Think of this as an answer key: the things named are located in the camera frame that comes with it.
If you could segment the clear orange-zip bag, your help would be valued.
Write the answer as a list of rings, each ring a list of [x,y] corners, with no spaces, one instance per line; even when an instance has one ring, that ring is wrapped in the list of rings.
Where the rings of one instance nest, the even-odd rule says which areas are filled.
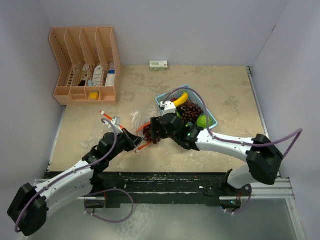
[[[142,142],[138,145],[134,151],[136,154],[139,153],[145,147],[151,144],[158,144],[160,142],[159,130],[156,131],[155,140],[152,139],[151,135],[151,118],[158,116],[158,110],[153,108],[135,108],[131,113],[131,128],[138,137],[142,137]]]

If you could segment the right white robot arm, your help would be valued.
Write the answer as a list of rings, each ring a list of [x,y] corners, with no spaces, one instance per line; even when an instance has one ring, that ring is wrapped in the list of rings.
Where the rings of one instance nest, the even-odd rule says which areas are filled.
[[[237,138],[218,134],[196,125],[186,126],[174,113],[152,117],[150,134],[154,141],[170,138],[185,150],[216,152],[242,160],[245,164],[229,170],[222,183],[222,190],[228,196],[252,183],[272,186],[284,159],[265,135]]]

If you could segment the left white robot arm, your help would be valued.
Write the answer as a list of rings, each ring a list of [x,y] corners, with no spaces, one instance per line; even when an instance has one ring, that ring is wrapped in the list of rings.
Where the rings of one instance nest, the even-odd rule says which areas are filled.
[[[97,180],[98,175],[117,155],[136,149],[143,140],[126,129],[108,132],[70,169],[36,186],[22,185],[7,210],[15,223],[14,231],[27,237],[33,235],[54,212],[75,199],[101,194],[103,184]]]

